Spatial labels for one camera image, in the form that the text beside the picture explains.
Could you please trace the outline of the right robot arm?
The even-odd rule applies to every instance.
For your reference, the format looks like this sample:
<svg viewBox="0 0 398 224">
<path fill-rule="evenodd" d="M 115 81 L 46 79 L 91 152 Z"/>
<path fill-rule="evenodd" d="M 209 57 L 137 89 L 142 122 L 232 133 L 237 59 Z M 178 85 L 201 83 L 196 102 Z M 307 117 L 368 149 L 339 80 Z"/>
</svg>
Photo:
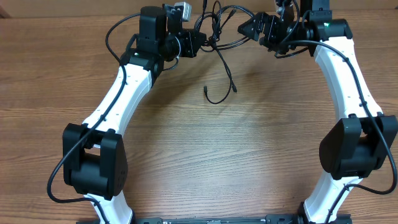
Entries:
<svg viewBox="0 0 398 224">
<path fill-rule="evenodd" d="M 358 65 L 353 33 L 334 19 L 328 1 L 277 1 L 277 14 L 257 13 L 238 27 L 245 37 L 287 58 L 304 51 L 321 68 L 336 124 L 319 146 L 323 172 L 296 214 L 267 215 L 266 223 L 351 223 L 339 208 L 353 189 L 384 161 L 393 161 L 397 119 L 386 116 Z"/>
</svg>

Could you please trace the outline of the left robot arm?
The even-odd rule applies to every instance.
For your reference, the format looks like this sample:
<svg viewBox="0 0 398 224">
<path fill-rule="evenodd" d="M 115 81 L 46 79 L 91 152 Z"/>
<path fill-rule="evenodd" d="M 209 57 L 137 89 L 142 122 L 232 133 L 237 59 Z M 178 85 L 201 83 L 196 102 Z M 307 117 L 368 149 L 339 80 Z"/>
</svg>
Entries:
<svg viewBox="0 0 398 224">
<path fill-rule="evenodd" d="M 139 32 L 116 57 L 118 74 L 106 96 L 82 124 L 68 124 L 63 132 L 64 181 L 94 206 L 96 223 L 134 222 L 123 194 L 128 172 L 123 136 L 164 63 L 193 58 L 204 43 L 205 34 L 183 28 L 191 8 L 187 2 L 143 7 Z"/>
</svg>

